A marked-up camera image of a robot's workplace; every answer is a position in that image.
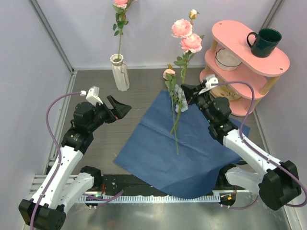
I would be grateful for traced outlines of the pale blue hydrangea flowers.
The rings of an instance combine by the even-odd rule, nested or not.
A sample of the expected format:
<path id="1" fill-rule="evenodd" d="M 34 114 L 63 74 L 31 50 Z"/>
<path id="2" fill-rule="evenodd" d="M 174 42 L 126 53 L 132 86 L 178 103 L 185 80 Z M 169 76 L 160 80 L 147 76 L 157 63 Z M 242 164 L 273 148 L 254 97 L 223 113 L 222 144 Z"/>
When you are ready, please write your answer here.
<path id="1" fill-rule="evenodd" d="M 181 106 L 181 112 L 185 112 L 186 110 L 188 110 L 188 103 L 185 97 L 185 94 L 182 90 L 182 88 L 176 84 L 174 87 L 174 96 L 175 96 L 175 112 L 178 113 L 179 112 L 179 103 L 182 102 L 182 106 Z"/>

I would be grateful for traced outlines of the single pink rose stem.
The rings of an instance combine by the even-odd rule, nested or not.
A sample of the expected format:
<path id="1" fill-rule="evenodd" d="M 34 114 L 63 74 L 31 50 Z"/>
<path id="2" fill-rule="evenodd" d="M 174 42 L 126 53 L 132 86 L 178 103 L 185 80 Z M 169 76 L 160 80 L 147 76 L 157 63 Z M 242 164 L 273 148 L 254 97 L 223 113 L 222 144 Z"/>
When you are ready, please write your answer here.
<path id="1" fill-rule="evenodd" d="M 119 61 L 121 44 L 122 44 L 122 36 L 123 36 L 123 28 L 126 26 L 129 21 L 127 19 L 127 12 L 131 4 L 135 2 L 134 0 L 114 0 L 113 1 L 113 9 L 115 10 L 115 18 L 116 22 L 113 24 L 112 29 L 114 31 L 114 36 L 119 36 L 119 44 L 118 44 L 118 52 L 116 54 L 115 61 Z"/>

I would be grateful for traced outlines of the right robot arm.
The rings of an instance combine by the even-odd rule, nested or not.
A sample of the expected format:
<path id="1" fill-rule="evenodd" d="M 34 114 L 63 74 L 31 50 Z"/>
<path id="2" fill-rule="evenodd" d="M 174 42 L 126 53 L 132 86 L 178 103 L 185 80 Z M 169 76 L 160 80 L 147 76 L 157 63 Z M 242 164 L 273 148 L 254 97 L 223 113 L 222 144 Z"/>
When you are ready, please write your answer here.
<path id="1" fill-rule="evenodd" d="M 209 122 L 209 133 L 213 139 L 234 151 L 253 169 L 254 173 L 232 167 L 217 176 L 217 185 L 228 189 L 232 185 L 245 188 L 257 194 L 272 210 L 278 210 L 306 193 L 299 181 L 297 167 L 291 161 L 281 160 L 266 153 L 250 141 L 230 119 L 229 100 L 225 97 L 211 99 L 209 91 L 215 83 L 198 86 L 181 86 L 188 105 L 195 104 Z"/>

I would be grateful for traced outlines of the two-bloom pink rose stem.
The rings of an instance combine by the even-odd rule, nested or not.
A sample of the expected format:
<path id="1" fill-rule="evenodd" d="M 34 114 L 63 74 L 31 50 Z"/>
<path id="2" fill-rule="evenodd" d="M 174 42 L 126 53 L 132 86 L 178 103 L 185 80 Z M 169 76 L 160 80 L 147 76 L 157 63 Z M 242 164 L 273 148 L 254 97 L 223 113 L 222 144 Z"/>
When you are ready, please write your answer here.
<path id="1" fill-rule="evenodd" d="M 182 83 L 185 82 L 186 72 L 190 61 L 193 59 L 196 53 L 202 50 L 202 40 L 204 36 L 199 36 L 193 32 L 194 20 L 199 15 L 199 12 L 195 9 L 189 11 L 189 19 L 179 19 L 172 25 L 172 36 L 180 39 L 180 47 L 183 54 L 177 57 L 174 64 L 180 67 L 180 77 Z M 179 103 L 179 112 L 177 113 L 177 121 L 179 122 L 182 102 Z"/>

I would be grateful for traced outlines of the blue wrapping paper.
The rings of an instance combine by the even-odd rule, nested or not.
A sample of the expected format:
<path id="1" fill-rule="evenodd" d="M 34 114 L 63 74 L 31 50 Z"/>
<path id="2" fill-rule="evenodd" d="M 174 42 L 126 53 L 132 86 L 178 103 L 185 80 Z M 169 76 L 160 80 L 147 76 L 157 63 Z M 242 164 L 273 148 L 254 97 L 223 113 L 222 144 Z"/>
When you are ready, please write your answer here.
<path id="1" fill-rule="evenodd" d="M 219 171 L 240 157 L 214 140 L 209 123 L 192 105 L 173 127 L 171 99 L 160 91 L 141 118 L 114 163 L 152 187 L 179 198 L 211 192 Z"/>

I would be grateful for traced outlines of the peach rose stem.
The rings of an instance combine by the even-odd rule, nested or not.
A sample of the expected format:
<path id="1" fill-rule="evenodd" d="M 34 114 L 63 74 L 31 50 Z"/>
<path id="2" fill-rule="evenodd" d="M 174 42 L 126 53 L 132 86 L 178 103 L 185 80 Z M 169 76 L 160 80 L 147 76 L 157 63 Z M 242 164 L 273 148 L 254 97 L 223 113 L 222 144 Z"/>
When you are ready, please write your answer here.
<path id="1" fill-rule="evenodd" d="M 167 69 L 163 72 L 163 78 L 165 80 L 165 85 L 167 87 L 169 96 L 171 98 L 171 111 L 172 111 L 172 118 L 173 118 L 173 127 L 170 131 L 170 134 L 174 135 L 175 144 L 176 144 L 176 152 L 177 155 L 179 154 L 179 145 L 178 145 L 178 138 L 177 138 L 177 119 L 175 118 L 175 96 L 174 96 L 174 87 L 177 84 L 176 72 L 173 69 L 171 64 L 167 65 Z"/>

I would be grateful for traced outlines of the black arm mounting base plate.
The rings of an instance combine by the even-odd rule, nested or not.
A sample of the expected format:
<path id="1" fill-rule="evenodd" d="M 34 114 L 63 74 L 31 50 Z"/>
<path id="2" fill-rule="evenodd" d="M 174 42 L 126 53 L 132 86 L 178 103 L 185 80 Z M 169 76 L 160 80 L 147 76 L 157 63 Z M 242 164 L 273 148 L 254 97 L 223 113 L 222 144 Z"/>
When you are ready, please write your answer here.
<path id="1" fill-rule="evenodd" d="M 131 174 L 105 174 L 101 176 L 101 185 L 108 196 L 114 196 L 121 190 L 125 196 L 175 196 L 179 198 L 198 198 L 210 195 L 214 190 L 229 190 L 236 194 L 238 186 L 231 185 L 222 173 L 209 176 L 197 176 L 195 181 L 184 179 L 163 188 L 146 183 Z"/>

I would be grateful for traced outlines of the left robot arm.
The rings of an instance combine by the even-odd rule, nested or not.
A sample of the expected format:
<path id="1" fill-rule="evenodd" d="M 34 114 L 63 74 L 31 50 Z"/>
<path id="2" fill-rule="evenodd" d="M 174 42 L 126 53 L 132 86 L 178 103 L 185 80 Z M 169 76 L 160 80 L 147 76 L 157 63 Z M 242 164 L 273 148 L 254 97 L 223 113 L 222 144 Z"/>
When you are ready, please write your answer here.
<path id="1" fill-rule="evenodd" d="M 25 224 L 34 230 L 60 230 L 67 213 L 76 201 L 87 191 L 97 191 L 102 185 L 101 171 L 85 166 L 74 181 L 67 181 L 78 162 L 92 143 L 96 131 L 102 124 L 111 124 L 123 119 L 131 110 L 130 105 L 107 97 L 109 109 L 97 96 L 88 95 L 86 102 L 75 107 L 71 127 L 57 144 L 58 156 L 45 180 L 31 199 L 23 199 L 19 211 Z"/>

